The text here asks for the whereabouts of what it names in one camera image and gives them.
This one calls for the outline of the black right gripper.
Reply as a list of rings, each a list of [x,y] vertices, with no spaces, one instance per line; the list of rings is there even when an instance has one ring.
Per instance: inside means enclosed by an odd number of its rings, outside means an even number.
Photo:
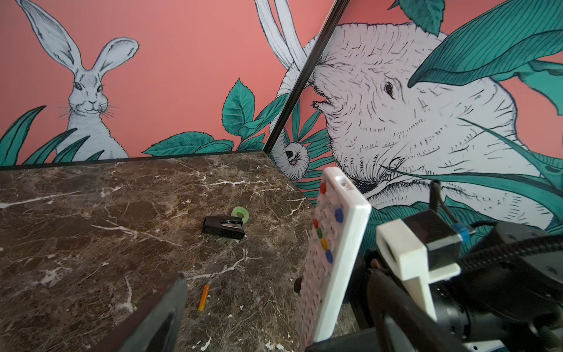
[[[465,351],[561,351],[562,237],[516,223],[488,226],[484,239],[460,258],[461,273],[430,286],[434,321]],[[382,351],[367,303],[371,269],[385,271],[408,294],[379,250],[368,252],[345,295],[360,331],[306,351]]]

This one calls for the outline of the orange AA battery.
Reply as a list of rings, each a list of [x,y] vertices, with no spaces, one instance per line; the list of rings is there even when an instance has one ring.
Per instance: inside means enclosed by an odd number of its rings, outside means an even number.
[[[208,301],[208,296],[209,296],[209,290],[210,290],[210,286],[209,285],[205,285],[202,291],[202,296],[200,298],[199,301],[199,306],[198,306],[198,310],[200,312],[204,312],[205,308],[206,308],[206,303]]]

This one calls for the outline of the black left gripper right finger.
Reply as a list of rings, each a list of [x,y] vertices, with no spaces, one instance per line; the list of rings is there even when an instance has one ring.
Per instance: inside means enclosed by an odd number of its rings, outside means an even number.
[[[385,271],[369,271],[367,303],[382,351],[466,350],[454,335],[441,329]]]

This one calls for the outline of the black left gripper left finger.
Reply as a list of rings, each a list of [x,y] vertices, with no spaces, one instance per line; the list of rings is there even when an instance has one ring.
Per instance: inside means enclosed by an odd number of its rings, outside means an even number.
[[[188,295],[182,274],[171,275],[164,285],[125,321],[110,331],[93,351],[173,351]]]

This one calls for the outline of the white remote control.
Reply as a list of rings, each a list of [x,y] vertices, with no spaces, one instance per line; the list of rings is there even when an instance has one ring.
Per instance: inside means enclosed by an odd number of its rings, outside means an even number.
[[[324,169],[299,292],[302,351],[334,333],[371,211],[340,168]]]

